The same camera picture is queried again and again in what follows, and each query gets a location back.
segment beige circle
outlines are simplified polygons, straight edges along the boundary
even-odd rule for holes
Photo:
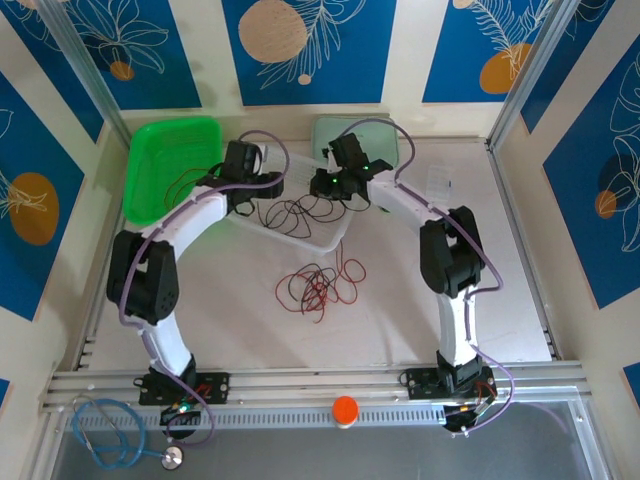
[[[311,83],[311,75],[307,75],[306,73],[303,73],[298,77],[298,83],[300,85],[309,85]]]
[[[453,0],[453,6],[456,8],[470,7],[476,0]]]
[[[37,10],[36,0],[16,0],[20,5],[27,7],[30,10]],[[69,0],[58,0],[58,3],[68,2]]]
[[[307,44],[307,28],[296,10],[282,0],[259,0],[240,19],[240,42],[263,63],[291,60]]]

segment orange cap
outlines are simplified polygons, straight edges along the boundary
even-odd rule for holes
[[[351,397],[340,397],[333,403],[333,418],[338,425],[353,425],[358,412],[358,403]]]

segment green plastic tray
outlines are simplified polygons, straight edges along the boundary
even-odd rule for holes
[[[222,130],[211,117],[145,125],[131,140],[124,216],[136,225],[161,219],[221,161]]]

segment white wall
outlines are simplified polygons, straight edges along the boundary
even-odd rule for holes
[[[113,225],[108,217],[121,198],[126,153],[105,131],[93,143],[2,15],[0,45],[0,71],[85,174],[36,318],[0,308],[0,378],[11,382],[0,412],[0,476],[12,480],[30,445],[41,394],[85,318],[93,293],[87,282],[104,258],[95,252],[103,229]]]
[[[499,150],[565,359],[579,359],[624,478],[640,472],[640,410],[622,368],[640,361],[640,290],[598,310],[542,164],[637,38],[637,0],[616,0],[529,136],[518,121]]]
[[[285,140],[306,140],[319,114],[390,114],[413,135],[485,136],[502,103],[422,104],[447,3],[398,0],[382,102],[379,105],[242,105],[221,0],[171,0],[171,9],[203,109],[221,121],[227,138],[266,128]],[[132,130],[194,110],[127,111]]]

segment white tabletop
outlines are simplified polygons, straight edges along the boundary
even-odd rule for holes
[[[477,300],[480,347],[499,361],[549,360],[484,145],[427,140],[417,145],[406,180],[425,190],[430,165],[450,168],[447,206],[472,209],[485,252],[505,279],[502,291]],[[306,142],[288,146],[310,154]],[[401,144],[401,158],[407,153],[408,146]],[[274,288],[307,263],[334,264],[333,253],[319,258],[227,219],[207,230],[178,265],[177,318],[198,366],[348,368],[434,362],[438,308],[420,274],[418,238],[397,218],[371,208],[354,215],[343,242],[345,255],[364,264],[367,278],[355,304],[331,304],[324,320],[314,324],[311,314],[283,310]],[[481,285],[493,284],[491,273],[483,270]],[[105,302],[90,368],[145,369],[148,360],[136,333],[118,323],[116,306]]]

